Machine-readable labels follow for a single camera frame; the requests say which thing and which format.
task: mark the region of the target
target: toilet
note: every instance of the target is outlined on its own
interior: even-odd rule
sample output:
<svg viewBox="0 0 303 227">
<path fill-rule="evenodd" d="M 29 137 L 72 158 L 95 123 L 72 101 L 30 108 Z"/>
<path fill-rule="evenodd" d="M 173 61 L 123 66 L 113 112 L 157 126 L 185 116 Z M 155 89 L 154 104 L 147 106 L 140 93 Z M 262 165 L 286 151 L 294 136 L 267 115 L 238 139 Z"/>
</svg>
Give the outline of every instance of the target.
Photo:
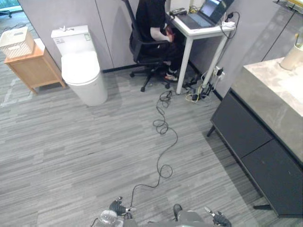
<svg viewBox="0 0 303 227">
<path fill-rule="evenodd" d="M 87 25 L 53 30 L 61 53 L 62 78 L 88 106 L 107 100 L 107 89 Z"/>
</svg>

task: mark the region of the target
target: wooden cabinet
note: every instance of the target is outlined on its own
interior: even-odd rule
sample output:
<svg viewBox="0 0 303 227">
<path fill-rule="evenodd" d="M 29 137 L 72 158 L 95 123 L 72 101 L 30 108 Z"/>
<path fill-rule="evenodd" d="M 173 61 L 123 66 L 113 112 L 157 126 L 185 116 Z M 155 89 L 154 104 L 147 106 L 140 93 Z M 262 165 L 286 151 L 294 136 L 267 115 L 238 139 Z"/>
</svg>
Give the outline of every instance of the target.
<svg viewBox="0 0 303 227">
<path fill-rule="evenodd" d="M 60 83 L 62 87 L 65 87 L 61 72 L 45 49 L 41 39 L 35 39 L 32 54 L 12 59 L 6 58 L 4 63 L 35 94 L 37 92 L 34 88 L 48 84 Z"/>
</svg>

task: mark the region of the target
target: laptop screen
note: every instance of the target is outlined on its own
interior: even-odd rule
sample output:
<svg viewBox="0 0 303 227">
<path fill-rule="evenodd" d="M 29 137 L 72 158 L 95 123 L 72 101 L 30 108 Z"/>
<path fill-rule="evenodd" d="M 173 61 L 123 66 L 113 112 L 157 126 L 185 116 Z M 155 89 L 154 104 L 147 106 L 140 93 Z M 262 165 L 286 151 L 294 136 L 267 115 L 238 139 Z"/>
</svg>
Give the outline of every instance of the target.
<svg viewBox="0 0 303 227">
<path fill-rule="evenodd" d="M 205 0 L 199 13 L 217 24 L 233 1 L 234 0 Z"/>
</svg>

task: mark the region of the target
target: gray wall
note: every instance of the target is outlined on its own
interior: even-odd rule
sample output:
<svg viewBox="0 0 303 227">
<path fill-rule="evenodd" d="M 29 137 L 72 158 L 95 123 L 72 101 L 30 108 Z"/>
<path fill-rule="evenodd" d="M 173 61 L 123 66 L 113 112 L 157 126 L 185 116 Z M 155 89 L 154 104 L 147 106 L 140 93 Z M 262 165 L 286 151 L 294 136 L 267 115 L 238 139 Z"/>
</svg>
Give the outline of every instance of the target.
<svg viewBox="0 0 303 227">
<path fill-rule="evenodd" d="M 243 65 L 262 61 L 279 36 L 292 12 L 274 4 L 272 0 L 235 0 L 228 10 L 241 13 L 241 20 L 234 39 L 218 65 L 224 67 L 225 79 L 217 86 L 225 96 Z M 265 60 L 285 56 L 294 44 L 294 34 L 302 26 L 302 17 L 295 15 Z M 215 47 L 220 39 L 206 39 L 194 43 L 190 60 L 201 72 L 208 70 Z"/>
<path fill-rule="evenodd" d="M 51 32 L 64 25 L 88 25 L 102 69 L 114 67 L 94 0 L 19 0 L 19 2 L 59 67 L 61 55 L 51 39 Z"/>
<path fill-rule="evenodd" d="M 139 0 L 129 1 L 135 13 Z M 203 1 L 192 2 L 198 5 Z M 20 0 L 20 4 L 59 66 L 61 56 L 50 38 L 51 31 L 63 25 L 84 24 L 91 30 L 102 69 L 134 64 L 128 47 L 131 20 L 121 0 Z M 231 11 L 240 12 L 241 20 L 236 36 L 228 43 L 218 63 L 226 73 L 225 79 L 217 86 L 222 96 L 240 75 L 243 65 L 263 59 L 292 15 L 272 0 L 235 0 Z M 300 26 L 302 17 L 295 15 L 265 60 L 285 56 Z M 201 72 L 208 70 L 219 41 L 219 38 L 210 38 L 194 42 L 190 60 Z"/>
<path fill-rule="evenodd" d="M 135 64 L 129 50 L 131 19 L 124 2 L 121 0 L 97 0 L 107 44 L 115 68 Z M 139 0 L 129 0 L 133 12 Z"/>
</svg>

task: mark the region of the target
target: toilet tank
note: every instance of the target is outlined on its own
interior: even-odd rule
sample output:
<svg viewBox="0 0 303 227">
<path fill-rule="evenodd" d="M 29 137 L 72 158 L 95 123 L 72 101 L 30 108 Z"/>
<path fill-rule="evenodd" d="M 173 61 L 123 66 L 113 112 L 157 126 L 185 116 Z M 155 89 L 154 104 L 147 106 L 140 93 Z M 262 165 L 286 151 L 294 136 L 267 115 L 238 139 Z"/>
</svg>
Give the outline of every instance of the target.
<svg viewBox="0 0 303 227">
<path fill-rule="evenodd" d="M 87 25 L 53 30 L 51 38 L 62 56 L 68 53 L 95 51 Z"/>
</svg>

